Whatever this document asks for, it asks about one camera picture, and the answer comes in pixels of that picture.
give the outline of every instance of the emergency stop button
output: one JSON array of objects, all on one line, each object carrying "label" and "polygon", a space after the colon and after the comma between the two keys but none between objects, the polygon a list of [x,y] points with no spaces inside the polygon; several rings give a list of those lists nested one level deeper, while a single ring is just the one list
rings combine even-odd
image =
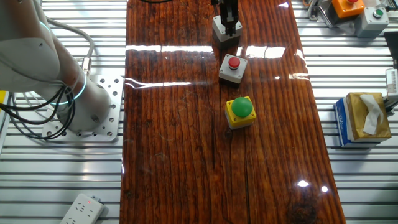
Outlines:
[{"label": "emergency stop button", "polygon": [[239,68],[241,61],[237,57],[231,57],[228,61],[229,68],[232,70],[236,70]]}]

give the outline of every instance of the power strip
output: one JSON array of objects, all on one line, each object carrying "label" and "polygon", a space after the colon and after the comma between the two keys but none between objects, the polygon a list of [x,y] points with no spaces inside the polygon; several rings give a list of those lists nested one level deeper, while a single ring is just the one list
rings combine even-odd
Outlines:
[{"label": "power strip", "polygon": [[103,204],[84,194],[80,194],[69,208],[61,224],[94,224],[103,209]]}]

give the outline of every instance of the white box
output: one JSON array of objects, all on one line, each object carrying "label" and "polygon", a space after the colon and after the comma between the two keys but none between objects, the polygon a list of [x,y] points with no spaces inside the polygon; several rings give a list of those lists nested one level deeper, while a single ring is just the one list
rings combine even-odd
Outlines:
[{"label": "white box", "polygon": [[[241,64],[239,65],[239,67],[236,70],[232,70],[229,67],[228,61],[232,57],[238,58],[241,62]],[[227,54],[227,55],[225,55],[224,61],[221,64],[220,73],[218,76],[221,79],[240,84],[242,82],[244,71],[245,71],[247,65],[248,65],[248,61],[246,59]]]}]

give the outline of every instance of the cable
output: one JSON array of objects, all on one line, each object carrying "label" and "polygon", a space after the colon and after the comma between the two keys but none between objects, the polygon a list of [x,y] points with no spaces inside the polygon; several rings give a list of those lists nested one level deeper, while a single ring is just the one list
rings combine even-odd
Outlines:
[{"label": "cable", "polygon": [[149,3],[149,4],[160,4],[160,3],[165,3],[165,2],[172,1],[172,0],[163,0],[163,1],[148,1],[148,0],[140,0],[140,1],[142,1],[142,2],[144,2],[144,3]]},{"label": "cable", "polygon": [[[11,97],[12,97],[12,103],[15,104],[14,97],[13,96],[11,96]],[[69,128],[69,125],[72,123],[72,121],[75,117],[76,107],[75,107],[75,102],[72,100],[73,94],[67,95],[67,99],[68,99],[68,102],[72,105],[72,110],[69,110],[68,116],[67,116],[68,119],[66,120],[65,124],[62,126],[61,129],[59,129],[54,134],[43,137],[41,135],[34,133],[25,123],[21,122],[21,124],[26,128],[26,130],[28,130],[30,132],[30,134],[28,134],[28,133],[23,132],[23,130],[20,127],[18,127],[18,125],[13,117],[11,117],[11,122],[14,124],[14,126],[18,129],[19,132],[21,132],[23,135],[27,136],[28,138],[41,139],[41,140],[55,139],[55,138],[59,137],[60,135],[62,135],[64,133],[64,131]]]},{"label": "cable", "polygon": [[304,5],[305,7],[311,6],[311,3],[312,3],[312,0],[311,0],[309,3],[306,3],[305,0],[303,0],[303,5]]},{"label": "cable", "polygon": [[88,49],[86,57],[90,58],[93,55],[95,44],[94,44],[93,39],[86,32],[84,32],[84,31],[82,31],[80,29],[77,29],[76,27],[72,27],[70,25],[66,25],[66,24],[63,24],[61,22],[57,22],[57,21],[55,21],[55,20],[53,20],[51,18],[48,18],[48,17],[47,17],[47,21],[49,22],[49,24],[53,24],[53,25],[55,25],[57,27],[62,27],[64,29],[66,29],[66,30],[69,30],[71,32],[74,32],[76,34],[79,34],[79,35],[83,36],[90,43],[90,48]]},{"label": "cable", "polygon": [[45,120],[43,120],[43,121],[29,121],[28,119],[25,119],[25,118],[20,117],[18,114],[14,114],[11,110],[7,109],[7,108],[4,107],[4,106],[2,106],[2,107],[0,107],[0,108],[1,108],[2,110],[4,110],[4,112],[6,112],[7,114],[9,114],[11,117],[13,117],[13,118],[15,118],[15,119],[18,119],[18,120],[21,121],[21,122],[25,122],[25,123],[33,124],[33,125],[45,124],[45,123],[51,121],[52,118],[57,114],[57,110],[58,110],[58,107],[59,107],[59,102],[61,101],[61,98],[62,98],[63,94],[65,93],[66,89],[67,89],[67,87],[62,88],[62,94],[58,97],[57,104],[55,105],[55,108],[54,108],[53,113],[51,114],[51,116],[50,116],[49,118],[47,118],[47,119],[45,119]]},{"label": "cable", "polygon": [[45,102],[45,103],[43,103],[41,105],[38,105],[38,106],[33,106],[33,107],[28,108],[28,107],[18,107],[18,106],[5,105],[5,104],[0,103],[0,108],[1,109],[7,108],[7,109],[10,109],[10,110],[21,110],[21,111],[37,110],[37,109],[40,109],[40,108],[42,108],[44,106],[49,105],[51,102],[53,102],[55,99],[57,99],[57,97],[59,97],[59,95],[61,94],[62,90],[63,90],[62,88],[59,89],[59,91],[57,92],[57,94],[55,96],[53,96],[47,102]]},{"label": "cable", "polygon": [[[31,92],[29,92],[29,93],[30,93],[30,95],[31,95],[32,97],[34,97],[34,98],[37,100],[38,103],[40,103],[39,99],[37,99],[36,96],[34,96]],[[27,104],[28,104],[30,107],[33,107],[32,103],[31,103],[30,100],[27,98],[26,93],[22,93],[22,94],[24,95],[24,98],[25,98]],[[39,116],[41,116],[42,118],[47,119],[46,116],[42,115],[42,113],[40,113],[40,112],[37,111],[36,109],[34,109],[33,111],[35,111],[35,112],[36,112]]]}]

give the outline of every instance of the black cable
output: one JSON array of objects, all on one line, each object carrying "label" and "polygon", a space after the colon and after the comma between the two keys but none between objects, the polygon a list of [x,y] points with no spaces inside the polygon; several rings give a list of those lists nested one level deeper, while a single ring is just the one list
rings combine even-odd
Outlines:
[{"label": "black cable", "polygon": [[53,113],[51,114],[51,116],[50,116],[49,118],[47,118],[47,119],[45,119],[45,120],[43,120],[43,121],[29,121],[28,119],[22,118],[22,117],[18,116],[17,114],[14,114],[11,110],[9,110],[9,109],[7,109],[7,108],[2,108],[2,107],[0,107],[0,108],[1,108],[2,110],[4,110],[4,112],[6,112],[7,114],[9,114],[11,117],[14,117],[15,119],[18,119],[19,121],[23,121],[23,122],[25,122],[25,123],[33,124],[33,125],[45,124],[45,123],[51,121],[52,118],[57,114],[57,110],[58,110],[59,104],[60,104],[60,102],[61,102],[62,96],[63,96],[63,94],[65,93],[66,89],[67,89],[66,86],[65,86],[64,88],[62,88],[62,93],[61,93],[61,95],[58,97],[57,104],[55,105],[55,108],[54,108]]},{"label": "black cable", "polygon": [[[63,132],[69,128],[69,125],[72,123],[74,117],[75,117],[75,111],[76,111],[76,106],[75,106],[75,101],[73,100],[73,94],[67,94],[67,100],[68,100],[68,106],[70,106],[71,103],[73,103],[72,108],[68,110],[68,116],[65,124],[61,127],[60,130],[58,130],[56,133],[51,134],[49,136],[41,136],[36,133],[34,133],[24,122],[21,122],[21,124],[28,130],[31,134],[23,132],[23,130],[18,127],[15,119],[11,117],[11,122],[14,124],[14,126],[18,129],[19,132],[21,132],[23,135],[27,136],[28,138],[33,138],[33,139],[42,139],[42,140],[49,140],[49,139],[55,139],[59,137],[60,135],[63,134]],[[15,104],[15,99],[12,97],[12,103]]]},{"label": "black cable", "polygon": [[148,1],[148,0],[140,0],[144,3],[149,3],[149,4],[160,4],[160,3],[165,3],[165,2],[169,2],[169,1],[173,1],[173,0],[163,0],[163,1]]},{"label": "black cable", "polygon": [[37,110],[37,109],[40,109],[40,108],[42,108],[44,106],[49,105],[51,102],[53,102],[55,99],[57,99],[57,97],[61,94],[61,92],[62,92],[62,88],[59,89],[59,91],[57,92],[57,94],[55,96],[53,96],[53,98],[49,99],[47,102],[45,102],[45,103],[43,103],[41,105],[38,105],[38,106],[18,107],[18,106],[11,106],[11,105],[5,105],[5,104],[0,103],[0,108],[1,109],[7,108],[7,109],[10,109],[10,110],[20,110],[20,111]]}]

